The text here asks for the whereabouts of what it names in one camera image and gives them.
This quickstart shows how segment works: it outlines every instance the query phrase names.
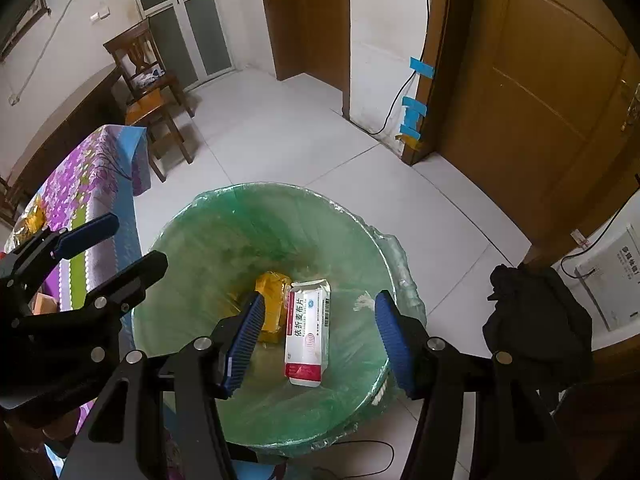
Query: green stripe on tablecloth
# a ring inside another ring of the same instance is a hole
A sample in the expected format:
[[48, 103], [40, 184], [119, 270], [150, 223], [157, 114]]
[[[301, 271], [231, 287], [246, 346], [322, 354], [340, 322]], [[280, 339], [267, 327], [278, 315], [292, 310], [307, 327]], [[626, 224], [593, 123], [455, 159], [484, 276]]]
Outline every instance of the green stripe on tablecloth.
[[[71, 221], [71, 228], [75, 229], [86, 222], [86, 206], [76, 210], [76, 215]], [[86, 297], [86, 269], [84, 268], [84, 253], [71, 258], [69, 262], [69, 274], [71, 276], [71, 308], [80, 308], [84, 305]]]

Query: barcode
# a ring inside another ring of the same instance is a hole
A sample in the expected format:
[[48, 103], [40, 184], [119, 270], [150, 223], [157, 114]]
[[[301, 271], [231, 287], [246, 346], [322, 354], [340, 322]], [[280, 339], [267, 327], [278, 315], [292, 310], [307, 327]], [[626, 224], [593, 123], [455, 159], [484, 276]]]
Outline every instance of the barcode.
[[324, 326], [329, 326], [329, 298], [324, 298]]

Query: black bag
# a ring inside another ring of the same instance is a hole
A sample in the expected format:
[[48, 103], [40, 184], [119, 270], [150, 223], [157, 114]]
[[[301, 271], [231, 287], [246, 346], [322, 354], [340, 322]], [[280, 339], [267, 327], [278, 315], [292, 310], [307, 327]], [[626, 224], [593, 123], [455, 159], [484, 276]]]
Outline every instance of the black bag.
[[482, 327], [492, 353], [516, 358], [522, 379], [540, 391], [552, 410], [558, 392], [590, 377], [591, 316], [550, 267], [531, 270], [504, 265], [491, 273], [495, 312]]

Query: plastic bag liner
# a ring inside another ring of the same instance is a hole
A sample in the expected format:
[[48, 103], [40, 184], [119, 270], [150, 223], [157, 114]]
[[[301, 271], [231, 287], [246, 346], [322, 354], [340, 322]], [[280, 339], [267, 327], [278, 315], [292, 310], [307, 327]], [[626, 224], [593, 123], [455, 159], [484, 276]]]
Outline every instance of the plastic bag liner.
[[254, 183], [203, 193], [165, 226], [153, 248], [167, 255], [169, 268], [136, 307], [133, 323], [136, 347], [149, 356], [209, 335], [221, 318], [237, 313], [267, 270], [298, 282], [329, 281], [322, 384], [290, 384], [284, 344], [258, 343], [242, 387], [217, 402], [226, 439], [258, 452], [295, 456], [328, 446], [388, 404], [396, 389], [373, 312], [380, 290], [426, 324], [398, 240], [301, 187]]

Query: red stripe on box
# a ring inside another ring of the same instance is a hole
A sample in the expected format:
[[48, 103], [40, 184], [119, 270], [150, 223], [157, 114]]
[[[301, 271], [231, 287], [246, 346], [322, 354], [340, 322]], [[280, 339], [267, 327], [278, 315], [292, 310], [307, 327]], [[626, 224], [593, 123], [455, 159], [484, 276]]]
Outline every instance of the red stripe on box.
[[303, 365], [299, 363], [287, 363], [284, 374], [294, 379], [305, 379], [307, 381], [320, 381], [322, 370], [320, 365]]
[[293, 298], [294, 293], [289, 293], [289, 304], [287, 305], [287, 335], [293, 334]]

